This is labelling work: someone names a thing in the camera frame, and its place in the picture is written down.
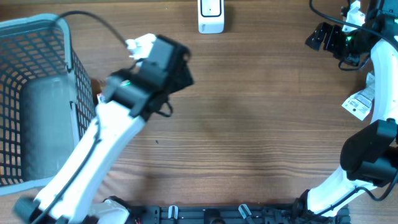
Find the black red snack packet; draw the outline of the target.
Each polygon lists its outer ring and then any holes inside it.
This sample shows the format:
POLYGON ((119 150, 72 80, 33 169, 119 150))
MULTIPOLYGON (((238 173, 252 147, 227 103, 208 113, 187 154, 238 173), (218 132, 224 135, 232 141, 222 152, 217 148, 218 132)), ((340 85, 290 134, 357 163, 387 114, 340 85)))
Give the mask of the black red snack packet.
POLYGON ((366 86, 364 89, 351 95, 341 105, 346 111, 363 121, 370 113, 375 97, 375 76, 374 72, 368 72, 366 86))

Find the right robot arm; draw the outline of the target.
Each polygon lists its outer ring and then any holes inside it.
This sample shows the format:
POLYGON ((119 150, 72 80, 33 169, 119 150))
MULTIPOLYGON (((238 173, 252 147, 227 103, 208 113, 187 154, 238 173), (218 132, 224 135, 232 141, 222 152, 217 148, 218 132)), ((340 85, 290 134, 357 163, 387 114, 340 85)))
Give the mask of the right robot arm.
POLYGON ((351 71, 372 61, 374 98, 371 122, 348 138, 339 167, 320 185, 306 190, 291 206, 289 218, 301 223, 341 223, 342 209, 361 194, 385 200, 397 187, 397 1, 359 1, 341 8, 342 19, 316 9, 325 19, 305 41, 311 49, 331 52, 351 71))

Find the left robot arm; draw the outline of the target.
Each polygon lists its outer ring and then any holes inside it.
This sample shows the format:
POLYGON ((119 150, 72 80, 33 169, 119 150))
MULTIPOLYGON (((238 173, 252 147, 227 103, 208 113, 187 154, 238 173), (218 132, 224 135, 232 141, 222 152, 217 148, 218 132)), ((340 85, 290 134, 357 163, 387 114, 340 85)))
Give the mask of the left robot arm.
POLYGON ((162 35, 140 37, 132 48, 138 58, 113 72, 96 106, 96 116, 74 151, 36 197, 21 197, 14 214, 24 223, 127 223, 132 210, 116 197, 93 198, 120 153, 161 114, 169 96, 190 85, 189 49, 162 35))

